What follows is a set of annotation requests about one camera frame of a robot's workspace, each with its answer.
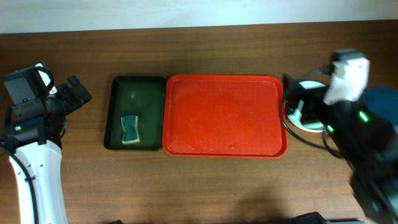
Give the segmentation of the green yellow sponge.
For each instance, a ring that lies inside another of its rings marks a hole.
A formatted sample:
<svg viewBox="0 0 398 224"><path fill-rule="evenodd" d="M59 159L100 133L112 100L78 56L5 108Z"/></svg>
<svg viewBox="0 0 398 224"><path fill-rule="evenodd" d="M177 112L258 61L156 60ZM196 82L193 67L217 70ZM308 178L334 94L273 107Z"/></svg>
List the green yellow sponge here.
<svg viewBox="0 0 398 224"><path fill-rule="evenodd" d="M123 129L122 144L135 144L140 142L138 132L138 116L128 115L121 118L121 125Z"/></svg>

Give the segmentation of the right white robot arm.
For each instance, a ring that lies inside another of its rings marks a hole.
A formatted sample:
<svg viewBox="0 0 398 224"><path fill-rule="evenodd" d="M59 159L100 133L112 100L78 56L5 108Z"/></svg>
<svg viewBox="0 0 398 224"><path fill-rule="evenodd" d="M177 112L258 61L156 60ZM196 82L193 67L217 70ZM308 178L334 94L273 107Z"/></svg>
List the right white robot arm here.
<svg viewBox="0 0 398 224"><path fill-rule="evenodd" d="M280 109L291 113L304 102L304 108L325 127L337 146L323 148L344 159L352 168L353 195L370 220L397 223L397 128L368 110L362 101L323 101L329 86L305 89L298 80L282 77Z"/></svg>

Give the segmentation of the light blue round plate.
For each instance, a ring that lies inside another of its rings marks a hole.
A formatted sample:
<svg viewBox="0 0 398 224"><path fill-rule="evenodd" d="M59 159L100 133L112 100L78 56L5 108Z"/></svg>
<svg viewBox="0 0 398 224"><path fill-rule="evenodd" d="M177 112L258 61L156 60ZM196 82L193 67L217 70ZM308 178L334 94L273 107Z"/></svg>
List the light blue round plate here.
<svg viewBox="0 0 398 224"><path fill-rule="evenodd" d="M305 88L305 89L312 89L312 88L319 88L323 87L324 84L320 82L315 82L315 81L302 81L300 84ZM322 133L325 129L324 125L319 122L319 121L311 121L309 123L303 123L301 122L301 119L303 118L303 106L304 106L304 101L300 100L298 103L298 107L294 110L292 114L288 114L287 118L290 120L291 123L293 123L296 127L307 131L311 133Z"/></svg>

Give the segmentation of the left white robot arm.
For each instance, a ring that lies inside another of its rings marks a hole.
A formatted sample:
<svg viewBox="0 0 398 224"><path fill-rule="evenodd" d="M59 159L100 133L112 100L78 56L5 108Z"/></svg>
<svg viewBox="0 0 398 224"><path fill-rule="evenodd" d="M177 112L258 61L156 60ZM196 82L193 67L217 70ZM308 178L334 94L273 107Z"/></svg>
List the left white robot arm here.
<svg viewBox="0 0 398 224"><path fill-rule="evenodd" d="M50 93L24 98L5 117L1 148L14 170L21 223L67 223L61 183L62 143L66 117L91 100L76 76Z"/></svg>

